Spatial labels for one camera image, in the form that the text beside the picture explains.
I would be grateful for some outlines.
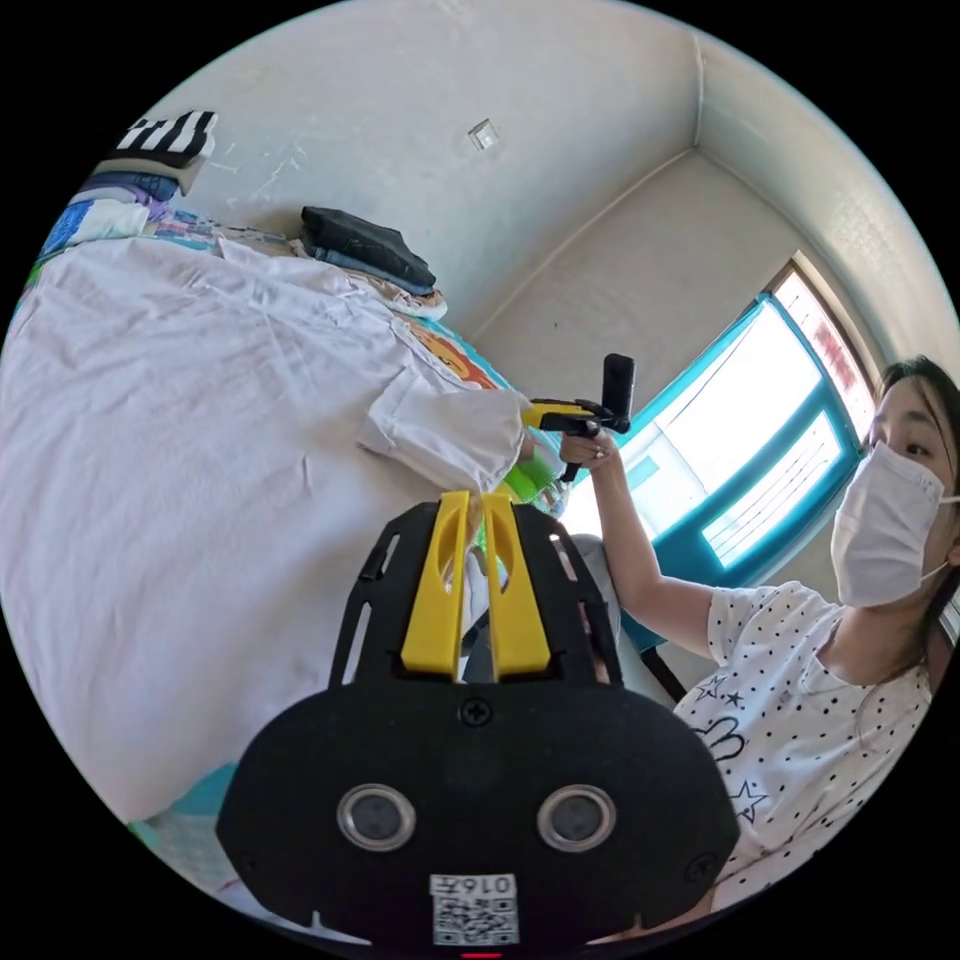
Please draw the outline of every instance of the woman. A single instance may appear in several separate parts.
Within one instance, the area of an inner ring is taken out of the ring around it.
[[[676,707],[720,767],[740,840],[668,927],[750,896],[826,843],[897,761],[930,700],[927,650],[960,587],[960,391],[919,357],[889,368],[868,451],[834,521],[841,605],[800,583],[729,590],[664,577],[616,443],[565,438],[589,470],[602,546],[575,538],[619,606],[716,661]],[[616,938],[653,932],[637,926]]]

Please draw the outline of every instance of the folded clothes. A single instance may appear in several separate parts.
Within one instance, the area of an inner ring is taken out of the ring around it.
[[[157,200],[146,190],[134,186],[86,187],[76,194],[71,203],[83,200],[117,200],[120,203],[139,203],[147,208],[147,220],[159,220],[170,208],[169,200]]]
[[[179,189],[179,185],[173,177],[161,177],[152,173],[135,173],[130,170],[113,170],[109,173],[94,174],[83,185],[83,189],[124,186],[144,190],[157,200],[172,200]]]
[[[340,267],[341,270],[353,270],[354,272],[369,274],[371,277],[376,277],[380,280],[387,280],[394,284],[394,286],[405,290],[415,297],[428,297],[433,293],[433,287],[418,286],[415,283],[404,280],[402,277],[391,276],[385,270],[380,270],[377,267],[371,266],[369,263],[363,263],[360,260],[355,260],[353,257],[347,257],[342,253],[337,253],[336,250],[325,250],[323,247],[315,246],[310,243],[305,233],[301,233],[300,242],[303,245],[303,249],[306,250],[314,260],[322,260],[324,263],[329,263],[334,267]]]
[[[127,157],[124,159],[101,160],[93,171],[95,177],[101,174],[114,173],[133,173],[140,176],[157,176],[172,179],[180,188],[180,192],[186,196],[190,192],[197,174],[203,169],[205,157],[197,157],[185,167],[171,167],[160,159],[137,159],[136,157]]]
[[[139,203],[119,203],[116,200],[72,203],[54,224],[40,257],[89,240],[138,237],[146,226],[147,214],[147,208]]]
[[[180,169],[213,153],[212,110],[191,110],[175,120],[138,120],[120,138],[107,160],[161,160]]]
[[[397,230],[325,207],[304,207],[301,218],[304,243],[374,267],[393,282],[399,279],[427,290],[437,282],[427,262],[410,250]]]

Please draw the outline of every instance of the black and white striped fabric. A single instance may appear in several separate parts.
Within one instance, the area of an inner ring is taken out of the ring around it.
[[[155,160],[186,167],[213,151],[210,131],[217,122],[211,110],[191,110],[176,120],[139,120],[121,137],[108,160]]]

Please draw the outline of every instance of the woman's hand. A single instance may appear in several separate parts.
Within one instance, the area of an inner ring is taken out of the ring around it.
[[[565,436],[560,442],[560,459],[564,463],[575,463],[591,473],[619,456],[616,441],[606,430],[601,430],[595,437]]]

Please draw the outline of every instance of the sticker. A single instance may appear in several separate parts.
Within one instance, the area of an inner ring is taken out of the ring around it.
[[[433,942],[492,947],[520,942],[517,881],[512,873],[479,877],[433,874]]]

